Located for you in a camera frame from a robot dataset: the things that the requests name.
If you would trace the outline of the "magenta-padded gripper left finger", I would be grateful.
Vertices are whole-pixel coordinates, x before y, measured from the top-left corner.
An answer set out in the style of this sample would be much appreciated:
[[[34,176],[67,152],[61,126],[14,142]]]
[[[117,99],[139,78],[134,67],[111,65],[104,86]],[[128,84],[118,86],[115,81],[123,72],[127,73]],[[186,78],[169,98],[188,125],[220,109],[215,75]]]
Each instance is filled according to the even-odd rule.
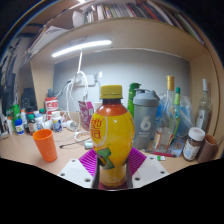
[[[95,151],[91,149],[79,159],[71,159],[58,176],[83,188],[97,189],[99,164]]]

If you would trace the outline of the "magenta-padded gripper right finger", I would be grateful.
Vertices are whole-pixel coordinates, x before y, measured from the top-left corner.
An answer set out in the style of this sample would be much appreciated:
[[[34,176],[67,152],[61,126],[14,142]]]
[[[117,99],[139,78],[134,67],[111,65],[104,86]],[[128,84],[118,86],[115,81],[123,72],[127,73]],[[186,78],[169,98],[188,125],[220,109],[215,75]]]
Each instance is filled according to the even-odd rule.
[[[145,156],[139,150],[132,148],[126,164],[127,187],[141,188],[157,181],[169,173],[160,164],[156,156]]]

